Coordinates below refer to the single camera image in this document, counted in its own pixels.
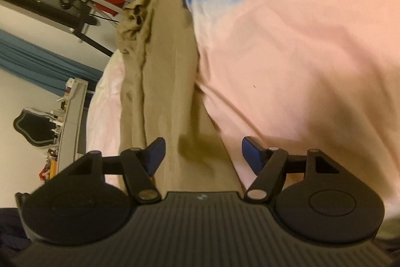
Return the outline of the beige garment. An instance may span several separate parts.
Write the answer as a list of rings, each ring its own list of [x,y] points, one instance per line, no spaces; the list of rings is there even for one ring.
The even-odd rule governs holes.
[[[116,44],[123,57],[121,150],[164,138],[154,175],[169,191],[241,192],[231,159],[197,91],[199,63],[184,0],[134,0],[124,8]]]

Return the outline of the white shelf with clutter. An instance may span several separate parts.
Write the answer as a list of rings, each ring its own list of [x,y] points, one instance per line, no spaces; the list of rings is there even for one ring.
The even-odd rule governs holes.
[[[60,108],[51,113],[50,121],[55,124],[55,144],[50,146],[46,164],[39,173],[43,183],[50,181],[79,158],[79,138],[87,90],[87,81],[70,78],[64,95],[58,99]]]

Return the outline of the pastel tie-dye duvet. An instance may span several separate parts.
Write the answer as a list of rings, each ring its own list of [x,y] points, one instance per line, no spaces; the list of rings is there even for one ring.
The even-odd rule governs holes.
[[[184,0],[199,54],[195,85],[242,190],[246,136],[319,148],[373,188],[382,233],[399,222],[399,0]],[[121,52],[89,107],[87,149],[121,151]]]

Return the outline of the teal curtain left window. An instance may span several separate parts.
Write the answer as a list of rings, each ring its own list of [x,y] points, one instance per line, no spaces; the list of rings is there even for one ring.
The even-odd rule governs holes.
[[[1,31],[1,69],[61,96],[70,78],[96,88],[102,72]]]

